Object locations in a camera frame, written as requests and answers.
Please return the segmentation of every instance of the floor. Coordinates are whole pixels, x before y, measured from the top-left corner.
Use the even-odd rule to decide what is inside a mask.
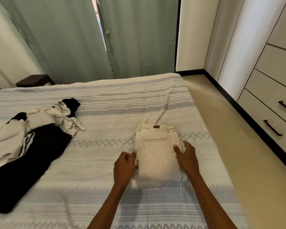
[[[286,228],[286,167],[204,75],[183,77],[252,229]]]

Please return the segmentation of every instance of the bed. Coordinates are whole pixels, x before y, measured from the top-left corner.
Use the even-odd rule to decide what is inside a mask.
[[[238,228],[249,228],[217,147],[180,75],[0,90],[0,127],[18,112],[65,98],[81,103],[76,117],[87,130],[78,132],[11,213],[0,214],[0,229],[86,229],[113,185],[115,160],[134,148],[140,122],[174,123],[179,137],[196,148],[200,172],[214,196]],[[206,222],[185,181],[130,185],[112,228],[205,229]]]

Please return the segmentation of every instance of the white bedspread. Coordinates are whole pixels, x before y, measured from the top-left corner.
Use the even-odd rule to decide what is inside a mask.
[[[0,229],[86,229],[110,192],[114,161],[134,148],[140,122],[174,123],[196,148],[200,172],[217,200],[238,228],[249,228],[217,147],[178,74],[0,90],[0,121],[72,97],[81,103],[76,117],[87,131],[78,132],[13,212],[0,215]],[[161,183],[129,187],[112,227],[205,229],[206,222],[189,182]]]

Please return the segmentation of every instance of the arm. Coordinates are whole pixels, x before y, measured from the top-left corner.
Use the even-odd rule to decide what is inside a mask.
[[[122,152],[114,163],[114,184],[103,206],[94,216],[87,229],[109,229],[111,227],[118,204],[134,171],[137,151],[131,154]]]
[[[184,153],[182,153],[176,145],[174,145],[173,148],[177,154],[179,165],[192,183],[208,228],[237,229],[200,175],[195,148],[187,141],[183,141],[183,143],[186,148]]]

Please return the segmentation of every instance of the green curtain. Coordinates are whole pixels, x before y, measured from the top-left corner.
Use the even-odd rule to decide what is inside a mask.
[[[174,72],[178,0],[97,0],[115,78]]]
[[[112,79],[92,0],[0,0],[58,84]]]

